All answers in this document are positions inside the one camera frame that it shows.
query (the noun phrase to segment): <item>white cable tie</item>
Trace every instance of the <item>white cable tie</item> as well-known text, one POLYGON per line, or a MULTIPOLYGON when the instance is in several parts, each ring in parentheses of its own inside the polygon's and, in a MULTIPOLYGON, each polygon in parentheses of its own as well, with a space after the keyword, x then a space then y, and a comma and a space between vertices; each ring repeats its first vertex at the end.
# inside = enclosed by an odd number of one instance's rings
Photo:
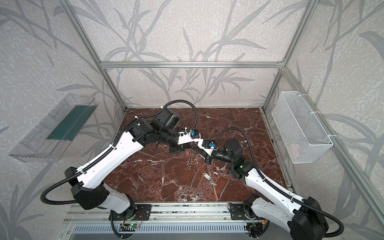
POLYGON ((114 147, 112 144, 109 145, 110 147, 113 148, 113 150, 115 150, 117 147, 114 147))

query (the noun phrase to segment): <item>leaf pattern wallpaper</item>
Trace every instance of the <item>leaf pattern wallpaper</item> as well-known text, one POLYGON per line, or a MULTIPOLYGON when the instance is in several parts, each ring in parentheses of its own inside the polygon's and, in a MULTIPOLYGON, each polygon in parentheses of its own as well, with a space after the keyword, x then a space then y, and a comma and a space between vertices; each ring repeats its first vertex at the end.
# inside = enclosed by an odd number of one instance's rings
MULTIPOLYGON (((59 3, 0 2, 0 239, 53 239, 68 205, 50 206, 39 195, 109 144, 123 116, 59 3), (57 163, 23 163, 8 153, 68 93, 98 105, 57 163)), ((53 199, 71 199, 70 186, 53 199)))
MULTIPOLYGON (((383 22, 384 1, 320 2, 288 63, 382 197, 383 22)), ((292 91, 284 78, 266 112, 296 191, 326 203, 321 207, 345 223, 342 239, 384 239, 384 230, 332 150, 313 164, 292 164, 271 116, 281 91, 292 91)))
MULTIPOLYGON (((102 61, 280 61, 307 0, 71 3, 102 61)), ((277 70, 116 68, 108 73, 127 106, 158 107, 181 98, 197 106, 258 107, 277 70)))

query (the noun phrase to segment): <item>white wire mesh basket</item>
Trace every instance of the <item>white wire mesh basket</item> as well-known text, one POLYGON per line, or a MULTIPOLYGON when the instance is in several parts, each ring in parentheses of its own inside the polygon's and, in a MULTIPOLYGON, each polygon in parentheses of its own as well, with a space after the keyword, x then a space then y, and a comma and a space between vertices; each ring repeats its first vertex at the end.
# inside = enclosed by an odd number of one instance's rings
POLYGON ((316 115, 297 91, 281 92, 272 116, 293 163, 314 162, 333 146, 316 115))

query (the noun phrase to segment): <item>brown marble tabletop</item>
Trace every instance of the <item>brown marble tabletop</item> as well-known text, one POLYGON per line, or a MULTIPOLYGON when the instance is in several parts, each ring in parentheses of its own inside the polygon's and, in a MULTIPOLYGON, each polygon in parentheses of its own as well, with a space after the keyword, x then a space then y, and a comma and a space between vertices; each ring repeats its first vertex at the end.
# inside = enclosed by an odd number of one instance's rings
MULTIPOLYGON (((191 108, 173 109, 191 127, 194 112, 191 108)), ((122 126, 134 118, 145 116, 158 109, 128 109, 122 126)), ((204 139, 216 139, 229 127, 243 129, 248 135, 259 168, 271 179, 286 188, 271 140, 258 108, 198 108, 197 128, 204 139)), ((251 161, 245 138, 236 131, 226 132, 220 139, 223 146, 228 138, 235 137, 244 148, 244 156, 251 161)), ((135 153, 113 170, 104 180, 110 187, 126 193, 135 202, 178 201, 244 201, 251 193, 259 194, 228 172, 229 164, 212 161, 209 166, 195 151, 171 155, 168 146, 150 144, 135 153), (211 185, 203 176, 207 173, 217 185, 211 185)))

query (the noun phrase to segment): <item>robotic arm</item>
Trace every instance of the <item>robotic arm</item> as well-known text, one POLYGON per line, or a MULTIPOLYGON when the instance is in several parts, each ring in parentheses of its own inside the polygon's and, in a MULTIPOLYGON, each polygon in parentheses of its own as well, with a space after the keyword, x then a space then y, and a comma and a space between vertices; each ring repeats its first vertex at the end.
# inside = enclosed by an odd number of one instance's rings
POLYGON ((65 171, 67 179, 54 184, 45 190, 41 200, 48 204, 73 204, 79 203, 84 209, 95 207, 111 209, 124 216, 132 215, 136 206, 130 198, 115 191, 103 183, 104 178, 118 165, 124 162, 135 152, 141 150, 150 143, 163 143, 169 146, 170 154, 183 152, 193 148, 203 156, 205 162, 210 164, 212 159, 230 163, 230 173, 249 187, 256 189, 271 202, 258 196, 251 196, 244 204, 247 217, 250 219, 262 217, 279 225, 291 233, 295 240, 322 239, 333 237, 343 232, 342 223, 335 217, 320 209, 316 200, 309 197, 304 199, 265 176, 256 166, 252 148, 246 134, 237 128, 229 130, 240 131, 248 142, 253 163, 243 157, 243 149, 238 140, 231 138, 226 140, 223 148, 217 143, 224 133, 222 132, 216 141, 202 139, 197 129, 185 131, 173 131, 180 117, 170 109, 163 108, 156 114, 152 122, 146 118, 137 118, 129 122, 113 144, 109 145, 102 153, 79 168, 70 167, 65 171), (52 201, 46 195, 59 185, 69 182, 72 185, 74 201, 52 201), (339 230, 326 233, 328 224, 325 216, 339 224, 339 230))

